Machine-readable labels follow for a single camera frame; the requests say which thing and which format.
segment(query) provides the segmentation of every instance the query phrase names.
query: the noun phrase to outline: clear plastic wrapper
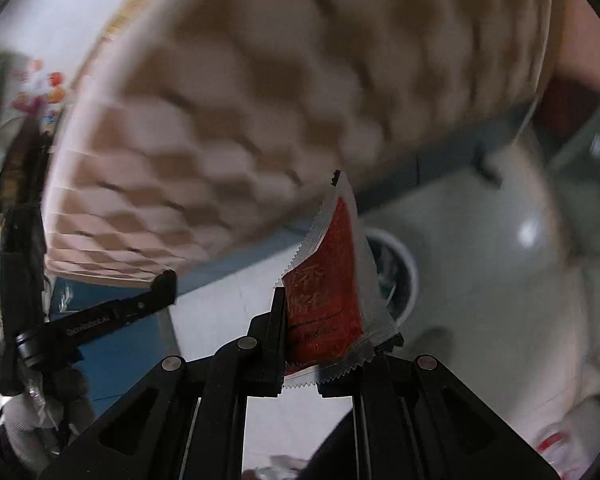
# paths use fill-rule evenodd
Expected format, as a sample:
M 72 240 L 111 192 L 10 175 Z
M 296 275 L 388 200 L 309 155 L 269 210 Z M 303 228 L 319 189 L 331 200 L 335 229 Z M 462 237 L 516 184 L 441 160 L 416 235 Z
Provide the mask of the clear plastic wrapper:
M 399 334 L 385 309 L 349 180 L 338 172 L 334 181 L 278 282 L 287 302 L 286 387 L 343 375 Z

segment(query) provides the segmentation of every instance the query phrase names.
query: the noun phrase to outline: white floor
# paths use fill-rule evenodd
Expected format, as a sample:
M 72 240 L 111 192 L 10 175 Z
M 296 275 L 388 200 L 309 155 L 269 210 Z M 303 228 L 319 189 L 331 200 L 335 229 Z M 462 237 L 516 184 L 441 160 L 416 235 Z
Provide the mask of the white floor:
M 449 175 L 367 215 L 416 257 L 421 294 L 398 355 L 438 356 L 528 441 L 562 418 L 577 395 L 584 355 L 581 273 L 565 266 L 559 220 L 519 146 L 491 157 L 504 184 L 470 170 Z M 270 307 L 296 248 L 190 292 L 171 309 L 182 354 L 213 353 Z M 350 408 L 314 388 L 248 404 L 245 467 L 269 456 L 309 458 Z

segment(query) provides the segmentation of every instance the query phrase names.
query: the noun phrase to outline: red object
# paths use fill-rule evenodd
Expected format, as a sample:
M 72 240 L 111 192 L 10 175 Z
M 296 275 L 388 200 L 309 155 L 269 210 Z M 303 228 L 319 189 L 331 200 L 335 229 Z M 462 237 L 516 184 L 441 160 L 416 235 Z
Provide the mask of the red object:
M 49 74 L 49 84 L 51 86 L 61 85 L 62 81 L 64 81 L 64 75 L 62 75 L 62 72 L 52 72 Z
M 289 364 L 333 362 L 362 336 L 355 269 L 351 220 L 339 198 L 318 250 L 282 278 Z

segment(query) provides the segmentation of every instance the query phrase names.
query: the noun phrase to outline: brown and white checkered pattern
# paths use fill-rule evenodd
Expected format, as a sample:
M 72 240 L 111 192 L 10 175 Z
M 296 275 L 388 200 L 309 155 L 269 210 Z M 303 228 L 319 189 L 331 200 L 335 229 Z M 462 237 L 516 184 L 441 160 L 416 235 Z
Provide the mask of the brown and white checkered pattern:
M 335 169 L 360 182 L 530 96 L 549 5 L 155 0 L 62 133 L 49 270 L 133 285 L 189 268 L 319 196 Z

